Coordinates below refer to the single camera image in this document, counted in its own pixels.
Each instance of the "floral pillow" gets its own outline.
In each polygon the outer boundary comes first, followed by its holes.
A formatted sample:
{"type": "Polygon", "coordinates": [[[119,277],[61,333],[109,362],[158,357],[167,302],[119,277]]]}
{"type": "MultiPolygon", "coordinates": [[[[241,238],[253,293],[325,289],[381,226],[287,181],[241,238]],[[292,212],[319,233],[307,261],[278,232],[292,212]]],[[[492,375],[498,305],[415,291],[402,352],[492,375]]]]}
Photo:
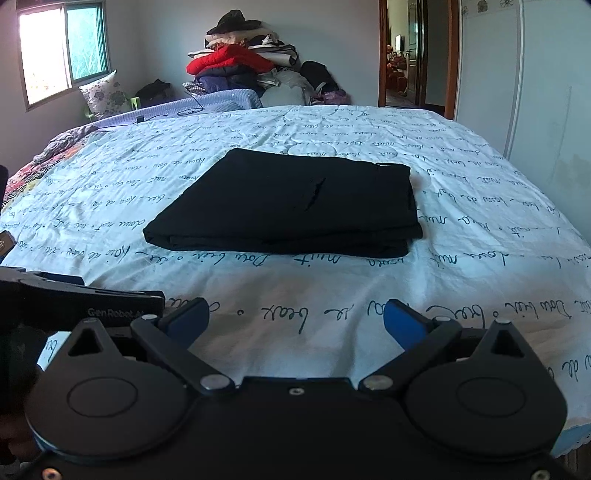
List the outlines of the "floral pillow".
{"type": "Polygon", "coordinates": [[[98,120],[132,110],[121,84],[115,79],[117,70],[104,78],[79,87],[90,111],[98,120]]]}

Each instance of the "window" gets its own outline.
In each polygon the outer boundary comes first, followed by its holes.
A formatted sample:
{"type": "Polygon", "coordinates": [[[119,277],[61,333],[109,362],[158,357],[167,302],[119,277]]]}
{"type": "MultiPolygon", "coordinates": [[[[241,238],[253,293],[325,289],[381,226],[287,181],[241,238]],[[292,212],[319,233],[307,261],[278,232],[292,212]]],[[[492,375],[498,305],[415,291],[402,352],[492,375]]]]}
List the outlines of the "window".
{"type": "Polygon", "coordinates": [[[19,14],[28,106],[109,73],[102,4],[64,4],[19,14]]]}

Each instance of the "green chair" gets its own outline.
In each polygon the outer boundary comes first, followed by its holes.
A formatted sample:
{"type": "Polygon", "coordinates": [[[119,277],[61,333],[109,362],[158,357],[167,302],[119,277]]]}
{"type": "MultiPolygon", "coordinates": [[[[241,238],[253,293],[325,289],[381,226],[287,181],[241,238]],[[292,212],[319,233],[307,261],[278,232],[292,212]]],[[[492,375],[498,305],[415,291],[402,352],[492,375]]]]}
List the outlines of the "green chair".
{"type": "MultiPolygon", "coordinates": [[[[127,98],[127,102],[131,105],[132,111],[139,110],[140,108],[142,108],[141,102],[139,101],[139,97],[129,98],[126,95],[125,98],[127,98]]],[[[88,105],[86,105],[84,108],[84,115],[90,121],[90,123],[96,122],[98,120],[96,115],[90,111],[90,107],[88,105]]]]}

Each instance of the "cable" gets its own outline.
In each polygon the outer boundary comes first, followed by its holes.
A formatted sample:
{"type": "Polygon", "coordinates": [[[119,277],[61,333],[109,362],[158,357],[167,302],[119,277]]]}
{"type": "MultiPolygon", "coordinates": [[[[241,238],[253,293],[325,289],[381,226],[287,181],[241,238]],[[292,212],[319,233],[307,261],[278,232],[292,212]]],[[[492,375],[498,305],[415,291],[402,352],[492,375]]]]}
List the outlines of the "cable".
{"type": "Polygon", "coordinates": [[[154,116],[151,116],[150,118],[147,118],[146,120],[144,120],[144,122],[149,122],[150,120],[153,120],[154,118],[158,118],[159,116],[168,116],[168,114],[161,113],[160,115],[154,115],[154,116]]]}
{"type": "Polygon", "coordinates": [[[197,104],[199,105],[199,110],[195,110],[193,108],[188,108],[186,110],[182,110],[180,112],[177,112],[177,116],[189,116],[189,115],[193,115],[194,113],[203,112],[205,110],[205,108],[203,107],[203,105],[201,105],[201,102],[199,102],[199,100],[197,100],[197,97],[194,96],[191,92],[189,92],[186,88],[185,88],[185,92],[187,93],[187,95],[189,95],[193,100],[195,100],[197,102],[197,104]]]}
{"type": "Polygon", "coordinates": [[[144,122],[149,122],[150,120],[153,120],[154,118],[158,118],[159,116],[168,116],[167,113],[161,113],[159,115],[154,115],[151,116],[150,118],[146,119],[146,120],[142,120],[141,122],[138,122],[137,119],[135,122],[131,123],[131,124],[122,124],[122,125],[108,125],[106,127],[103,128],[115,128],[115,127],[130,127],[131,125],[138,125],[138,124],[143,124],[144,122]]]}

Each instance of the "red jacket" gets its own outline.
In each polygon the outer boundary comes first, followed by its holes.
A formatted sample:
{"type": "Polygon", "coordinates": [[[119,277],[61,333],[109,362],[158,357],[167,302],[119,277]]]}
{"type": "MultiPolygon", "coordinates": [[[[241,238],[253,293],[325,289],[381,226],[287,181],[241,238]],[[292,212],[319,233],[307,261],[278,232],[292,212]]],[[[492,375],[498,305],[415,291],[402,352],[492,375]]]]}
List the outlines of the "red jacket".
{"type": "Polygon", "coordinates": [[[264,59],[258,53],[254,53],[240,45],[231,44],[205,57],[193,60],[187,65],[187,73],[189,75],[199,75],[205,69],[233,65],[246,65],[257,73],[270,72],[274,67],[273,62],[264,59]]]}

